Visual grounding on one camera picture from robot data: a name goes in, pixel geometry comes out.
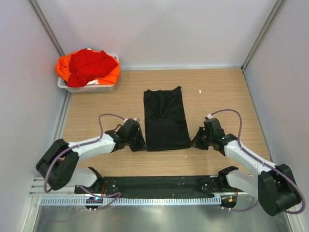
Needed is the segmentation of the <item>black t shirt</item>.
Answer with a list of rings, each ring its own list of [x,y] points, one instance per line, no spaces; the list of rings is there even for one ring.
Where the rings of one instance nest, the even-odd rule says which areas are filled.
[[[180,86],[173,90],[147,90],[143,102],[147,151],[191,147]]]

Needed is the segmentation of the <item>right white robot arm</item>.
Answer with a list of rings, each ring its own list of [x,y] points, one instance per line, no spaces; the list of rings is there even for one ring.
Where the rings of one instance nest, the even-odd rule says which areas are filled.
[[[225,134],[218,119],[209,116],[205,118],[204,125],[193,139],[193,145],[200,150],[212,147],[249,172],[245,174],[234,166],[221,170],[217,184],[222,191],[237,188],[246,192],[270,216],[287,212],[298,204],[306,206],[292,170],[287,165],[276,165],[252,152],[239,138],[233,134]]]

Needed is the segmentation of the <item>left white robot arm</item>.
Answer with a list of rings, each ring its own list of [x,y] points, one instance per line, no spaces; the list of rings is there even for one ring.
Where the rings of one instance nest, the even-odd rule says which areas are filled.
[[[79,168],[78,163],[122,150],[126,146],[133,152],[145,148],[138,118],[125,119],[116,129],[89,140],[72,143],[56,140],[36,164],[36,170],[44,178],[44,192],[75,186],[76,193],[98,193],[104,185],[103,177],[93,167]]]

